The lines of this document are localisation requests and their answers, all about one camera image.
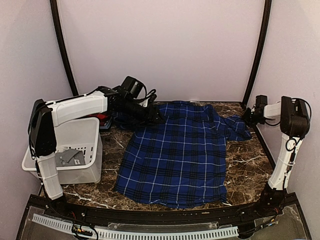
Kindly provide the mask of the blue plaid long sleeve shirt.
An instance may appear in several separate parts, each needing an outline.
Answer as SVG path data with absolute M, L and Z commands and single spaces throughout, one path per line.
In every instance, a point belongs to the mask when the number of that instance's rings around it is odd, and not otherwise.
M 220 116 L 210 104 L 159 104 L 162 124 L 133 131 L 114 190 L 141 204 L 188 209 L 226 202 L 229 141 L 251 133 L 238 115 Z

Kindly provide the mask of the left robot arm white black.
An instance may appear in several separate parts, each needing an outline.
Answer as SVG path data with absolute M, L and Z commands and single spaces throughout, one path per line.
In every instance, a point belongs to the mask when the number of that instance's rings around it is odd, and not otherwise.
M 34 102 L 27 129 L 29 152 L 46 195 L 53 201 L 50 208 L 58 217 L 67 218 L 71 208 L 60 199 L 64 193 L 56 165 L 56 128 L 102 113 L 122 113 L 132 117 L 138 125 L 164 123 L 162 114 L 153 104 L 157 97 L 156 90 L 146 92 L 143 98 L 138 97 L 145 89 L 141 81 L 127 76 L 121 85 L 113 88 L 98 86 L 82 95 L 53 101 L 38 99 Z

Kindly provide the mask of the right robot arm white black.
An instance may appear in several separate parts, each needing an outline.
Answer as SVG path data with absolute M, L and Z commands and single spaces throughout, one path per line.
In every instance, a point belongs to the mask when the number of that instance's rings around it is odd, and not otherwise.
M 282 96 L 274 104 L 268 103 L 266 95 L 255 97 L 253 108 L 247 108 L 242 119 L 249 127 L 257 124 L 280 127 L 281 147 L 273 173 L 262 190 L 255 205 L 255 213 L 266 217 L 281 202 L 289 183 L 297 153 L 310 130 L 312 109 L 302 98 Z

